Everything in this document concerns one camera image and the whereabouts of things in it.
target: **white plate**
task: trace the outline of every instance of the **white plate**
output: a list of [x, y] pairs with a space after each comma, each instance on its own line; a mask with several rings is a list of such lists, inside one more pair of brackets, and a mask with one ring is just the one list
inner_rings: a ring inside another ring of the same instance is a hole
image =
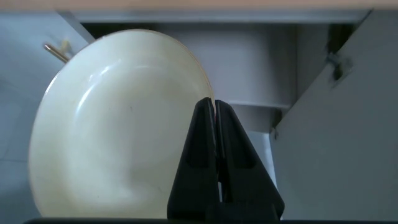
[[49, 85], [30, 140], [30, 185], [45, 217], [166, 218], [193, 109], [213, 92], [175, 39], [106, 36]]

